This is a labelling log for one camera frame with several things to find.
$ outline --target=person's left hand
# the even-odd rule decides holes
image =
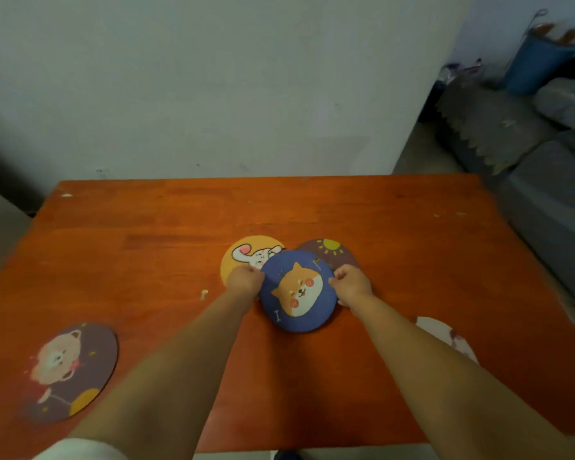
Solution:
[[[226,293],[239,299],[252,302],[260,292],[264,273],[253,266],[237,266],[226,279]]]

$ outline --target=person's left arm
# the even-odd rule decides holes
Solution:
[[[139,363],[69,437],[106,442],[130,460],[191,459],[263,280],[255,268],[234,269],[226,292]]]

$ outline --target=orange wooden tabletop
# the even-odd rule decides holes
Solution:
[[[288,248],[342,242],[381,298],[404,315],[451,325],[483,367],[575,434],[575,328],[474,175],[65,181],[0,271],[0,459],[35,455],[89,410],[54,425],[23,416],[23,371],[42,344],[82,321],[111,326],[114,387],[221,294],[224,252],[255,234]],[[256,304],[198,449],[419,441],[348,310],[297,335]]]

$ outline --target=blue trash bin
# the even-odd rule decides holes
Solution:
[[[506,72],[502,86],[515,95],[533,94],[573,56],[574,45],[559,45],[529,32]]]

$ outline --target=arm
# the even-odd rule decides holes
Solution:
[[[351,308],[445,460],[575,459],[575,446],[490,373],[376,298],[344,265],[330,284]]]
[[[241,266],[226,292],[134,370],[69,437],[103,441],[135,459],[190,459],[226,361],[264,274]]]

